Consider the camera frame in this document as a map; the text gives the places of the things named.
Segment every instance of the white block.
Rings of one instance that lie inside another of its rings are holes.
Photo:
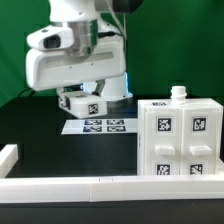
[[[77,118],[88,118],[107,114],[107,102],[105,99],[82,91],[65,92],[61,96],[67,98],[67,107],[59,106]]]
[[[99,177],[90,179],[90,201],[123,201],[122,177]]]
[[[156,146],[156,155],[158,156],[175,156],[175,148],[173,146]]]
[[[18,160],[17,145],[6,145],[0,152],[0,178],[5,178]]]
[[[89,178],[0,180],[0,203],[87,202]]]
[[[124,177],[124,200],[224,198],[222,175]]]
[[[212,155],[212,149],[209,148],[207,145],[202,146],[190,146],[189,149],[190,153],[193,156],[206,156],[206,155]]]

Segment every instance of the white box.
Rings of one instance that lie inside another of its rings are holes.
[[[138,175],[214,174],[223,107],[212,99],[138,102]]]

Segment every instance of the paper sheet with markers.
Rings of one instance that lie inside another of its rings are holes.
[[[67,120],[62,135],[137,133],[137,119]]]

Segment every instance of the black cable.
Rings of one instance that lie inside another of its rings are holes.
[[[36,91],[33,90],[33,91],[29,94],[29,97],[32,97],[35,93],[36,93]]]
[[[18,94],[17,97],[20,97],[23,93],[25,93],[25,92],[27,92],[27,91],[29,91],[29,90],[31,90],[31,88],[26,88],[26,89],[24,89],[22,92],[20,92],[20,93]]]

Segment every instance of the black and white pattern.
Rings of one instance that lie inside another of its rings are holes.
[[[124,125],[124,120],[107,120],[107,125]]]
[[[158,118],[158,132],[171,132],[172,119],[171,118]]]
[[[190,164],[190,175],[203,174],[204,164]]]
[[[193,118],[193,131],[206,131],[207,118]]]
[[[89,115],[98,114],[98,113],[99,113],[98,104],[91,104],[91,105],[89,105]]]
[[[152,103],[153,106],[166,106],[165,102],[154,102]]]
[[[89,126],[89,127],[84,127],[83,128],[83,133],[96,133],[96,132],[102,132],[102,127],[101,126]]]
[[[125,126],[107,126],[108,132],[126,132]]]
[[[157,175],[170,175],[170,164],[157,164]]]
[[[102,125],[102,120],[85,120],[84,125]]]

